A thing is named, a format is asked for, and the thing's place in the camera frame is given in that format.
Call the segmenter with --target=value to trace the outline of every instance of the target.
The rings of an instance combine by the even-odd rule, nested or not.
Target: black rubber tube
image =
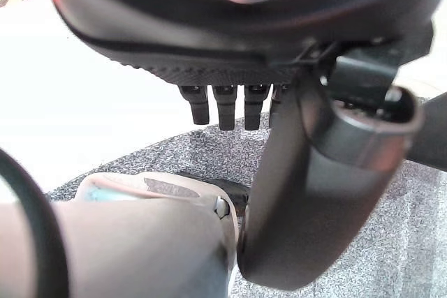
[[[29,174],[0,149],[0,175],[22,203],[34,240],[37,298],[68,298],[70,287],[64,243],[56,216]]]

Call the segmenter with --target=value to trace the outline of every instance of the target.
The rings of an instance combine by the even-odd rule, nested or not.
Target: gray carpet
[[[234,132],[210,126],[92,172],[184,171],[250,186],[268,138],[266,126],[266,115],[262,129],[254,132],[244,131],[241,121]],[[84,176],[48,197],[71,199]],[[316,282],[284,292],[248,283],[238,275],[231,297],[447,297],[447,174],[406,162],[355,241]]]

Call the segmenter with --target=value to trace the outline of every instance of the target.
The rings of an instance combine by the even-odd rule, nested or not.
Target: light blue patch
[[[137,199],[140,198],[116,190],[111,190],[108,188],[98,188],[96,186],[90,188],[90,190],[84,196],[84,200],[88,202],[114,202],[117,200]]]

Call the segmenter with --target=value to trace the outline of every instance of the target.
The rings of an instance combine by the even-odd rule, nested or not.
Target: textured black plastic
[[[439,0],[54,0],[86,43],[180,85],[290,82],[313,43],[397,37],[427,24]]]

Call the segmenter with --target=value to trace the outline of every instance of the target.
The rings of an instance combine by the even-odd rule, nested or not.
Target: white floor
[[[403,67],[399,84],[421,96],[447,91],[447,2],[433,53]],[[50,0],[0,8],[0,147],[44,191],[102,163],[192,129],[177,87],[111,62],[78,41]],[[210,102],[212,124],[217,109]],[[243,99],[237,117],[243,115]],[[0,201],[8,201],[0,186]]]

